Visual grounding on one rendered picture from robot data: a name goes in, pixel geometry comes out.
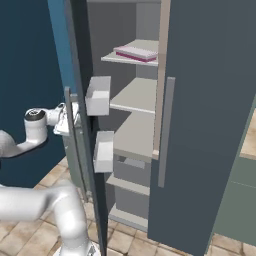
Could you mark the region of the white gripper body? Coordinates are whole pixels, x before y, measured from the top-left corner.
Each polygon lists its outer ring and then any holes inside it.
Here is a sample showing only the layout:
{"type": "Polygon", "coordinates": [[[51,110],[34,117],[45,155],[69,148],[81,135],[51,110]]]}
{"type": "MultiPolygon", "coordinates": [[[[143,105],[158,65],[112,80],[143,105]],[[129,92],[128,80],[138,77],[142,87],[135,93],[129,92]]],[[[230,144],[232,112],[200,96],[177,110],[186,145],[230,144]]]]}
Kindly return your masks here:
{"type": "MultiPolygon", "coordinates": [[[[57,106],[56,110],[59,112],[59,116],[57,119],[57,123],[54,126],[53,132],[56,135],[68,136],[69,125],[68,125],[68,112],[67,112],[66,104],[60,103],[57,106]]],[[[80,122],[79,106],[77,102],[72,103],[72,114],[73,114],[74,126],[77,126],[78,123],[80,122]]]]}

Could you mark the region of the white door bin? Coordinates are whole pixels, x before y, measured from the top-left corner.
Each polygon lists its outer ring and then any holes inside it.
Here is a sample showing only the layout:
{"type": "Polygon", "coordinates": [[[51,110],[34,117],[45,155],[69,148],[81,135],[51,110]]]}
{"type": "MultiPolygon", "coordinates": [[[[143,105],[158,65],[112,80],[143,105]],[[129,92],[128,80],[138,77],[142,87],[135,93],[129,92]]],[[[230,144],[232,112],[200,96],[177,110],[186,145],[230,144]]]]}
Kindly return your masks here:
{"type": "Polygon", "coordinates": [[[107,116],[110,109],[110,76],[96,76],[90,80],[85,96],[88,116],[107,116]]]}
{"type": "Polygon", "coordinates": [[[94,171],[96,173],[111,173],[113,171],[113,131],[99,131],[94,149],[94,171]]]}

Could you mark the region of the grey freezer shelf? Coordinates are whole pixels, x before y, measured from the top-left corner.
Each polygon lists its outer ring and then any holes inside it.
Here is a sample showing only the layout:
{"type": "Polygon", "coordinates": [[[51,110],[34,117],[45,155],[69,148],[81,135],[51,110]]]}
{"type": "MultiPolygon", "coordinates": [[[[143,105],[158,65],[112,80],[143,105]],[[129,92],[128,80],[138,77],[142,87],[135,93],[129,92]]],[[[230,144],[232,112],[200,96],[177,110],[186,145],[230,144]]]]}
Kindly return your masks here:
{"type": "MultiPolygon", "coordinates": [[[[159,42],[154,40],[141,40],[141,39],[135,39],[132,42],[128,43],[128,46],[142,48],[145,50],[150,50],[157,52],[159,42]]],[[[101,58],[102,61],[106,62],[114,62],[114,63],[125,63],[125,64],[135,64],[135,65],[146,65],[146,66],[158,66],[158,60],[154,60],[151,62],[141,62],[134,59],[129,59],[123,56],[117,55],[114,51],[109,53],[108,55],[101,58]]]]}
{"type": "Polygon", "coordinates": [[[124,111],[155,113],[157,81],[134,78],[111,101],[110,107],[124,111]]]}
{"type": "Polygon", "coordinates": [[[114,136],[114,153],[135,160],[151,162],[153,153],[154,115],[133,112],[114,136]]]}

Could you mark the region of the dark grey freezer door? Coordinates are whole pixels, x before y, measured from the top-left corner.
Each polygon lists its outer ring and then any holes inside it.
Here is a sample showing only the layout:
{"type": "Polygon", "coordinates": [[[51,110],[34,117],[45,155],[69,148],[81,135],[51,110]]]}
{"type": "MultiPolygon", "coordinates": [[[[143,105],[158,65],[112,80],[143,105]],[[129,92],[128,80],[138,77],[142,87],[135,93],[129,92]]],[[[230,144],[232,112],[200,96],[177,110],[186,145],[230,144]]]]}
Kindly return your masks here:
{"type": "Polygon", "coordinates": [[[98,119],[87,115],[85,96],[93,77],[90,28],[86,0],[64,0],[73,73],[78,96],[83,145],[97,224],[101,256],[107,256],[108,211],[103,173],[94,171],[93,156],[99,131],[98,119]]]}

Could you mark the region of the grey freezer drawer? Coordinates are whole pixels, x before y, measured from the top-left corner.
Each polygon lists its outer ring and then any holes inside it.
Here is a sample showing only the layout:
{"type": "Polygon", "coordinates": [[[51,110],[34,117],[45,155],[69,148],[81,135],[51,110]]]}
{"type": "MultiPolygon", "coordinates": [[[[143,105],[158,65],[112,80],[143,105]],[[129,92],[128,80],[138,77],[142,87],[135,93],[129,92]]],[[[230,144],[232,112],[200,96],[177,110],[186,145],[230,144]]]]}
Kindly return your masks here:
{"type": "Polygon", "coordinates": [[[110,210],[111,220],[128,225],[137,230],[148,230],[149,196],[115,188],[115,203],[110,210]]]}
{"type": "Polygon", "coordinates": [[[151,164],[123,156],[114,156],[114,171],[107,180],[109,185],[148,196],[150,194],[151,164]]]}

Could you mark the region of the pink and white ice tray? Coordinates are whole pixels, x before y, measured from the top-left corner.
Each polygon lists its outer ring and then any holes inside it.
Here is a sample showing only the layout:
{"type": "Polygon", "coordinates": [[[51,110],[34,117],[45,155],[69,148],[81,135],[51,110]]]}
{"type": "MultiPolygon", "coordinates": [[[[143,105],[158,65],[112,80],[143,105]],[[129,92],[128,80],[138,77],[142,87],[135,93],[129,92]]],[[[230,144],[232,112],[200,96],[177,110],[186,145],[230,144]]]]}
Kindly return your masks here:
{"type": "Polygon", "coordinates": [[[119,56],[126,57],[133,60],[138,60],[141,62],[154,61],[158,57],[157,52],[153,52],[150,50],[137,48],[133,46],[115,47],[114,52],[119,56]]]}

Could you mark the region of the dark grey fridge door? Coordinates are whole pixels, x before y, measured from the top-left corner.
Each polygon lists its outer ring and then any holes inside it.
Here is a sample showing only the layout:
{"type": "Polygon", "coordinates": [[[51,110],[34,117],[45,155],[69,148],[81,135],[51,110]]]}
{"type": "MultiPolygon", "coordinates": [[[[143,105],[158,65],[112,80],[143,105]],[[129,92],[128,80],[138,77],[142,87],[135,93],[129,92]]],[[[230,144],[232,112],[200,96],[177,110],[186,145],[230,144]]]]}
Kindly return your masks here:
{"type": "Polygon", "coordinates": [[[204,256],[256,96],[256,0],[171,0],[175,78],[165,184],[152,163],[148,236],[204,256]]]}

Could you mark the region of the grey fridge housing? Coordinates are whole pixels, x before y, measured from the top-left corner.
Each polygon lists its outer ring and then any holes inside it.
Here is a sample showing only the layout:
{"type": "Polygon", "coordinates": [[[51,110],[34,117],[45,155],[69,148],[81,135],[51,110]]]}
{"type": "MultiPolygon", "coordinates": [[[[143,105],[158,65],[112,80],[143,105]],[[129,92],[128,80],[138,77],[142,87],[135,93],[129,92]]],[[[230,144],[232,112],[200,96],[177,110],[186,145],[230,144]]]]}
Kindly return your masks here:
{"type": "MultiPolygon", "coordinates": [[[[94,76],[110,76],[110,101],[134,78],[157,81],[154,115],[153,153],[150,164],[159,156],[165,61],[171,0],[88,0],[94,76]],[[115,47],[128,46],[135,39],[159,42],[158,66],[135,65],[102,61],[115,47]]],[[[110,107],[107,116],[99,118],[101,131],[115,132],[133,112],[110,107]]],[[[115,203],[115,186],[107,183],[113,173],[106,174],[107,203],[115,203]]]]}

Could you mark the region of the grey-green kitchen cabinet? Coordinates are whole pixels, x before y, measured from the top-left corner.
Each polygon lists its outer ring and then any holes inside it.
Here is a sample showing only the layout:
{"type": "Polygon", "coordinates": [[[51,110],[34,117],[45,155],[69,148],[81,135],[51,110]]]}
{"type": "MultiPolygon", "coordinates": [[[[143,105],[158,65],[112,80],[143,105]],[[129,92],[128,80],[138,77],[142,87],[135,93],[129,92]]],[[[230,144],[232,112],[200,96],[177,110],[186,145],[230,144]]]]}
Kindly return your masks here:
{"type": "Polygon", "coordinates": [[[256,246],[256,107],[219,208],[214,232],[256,246]]]}

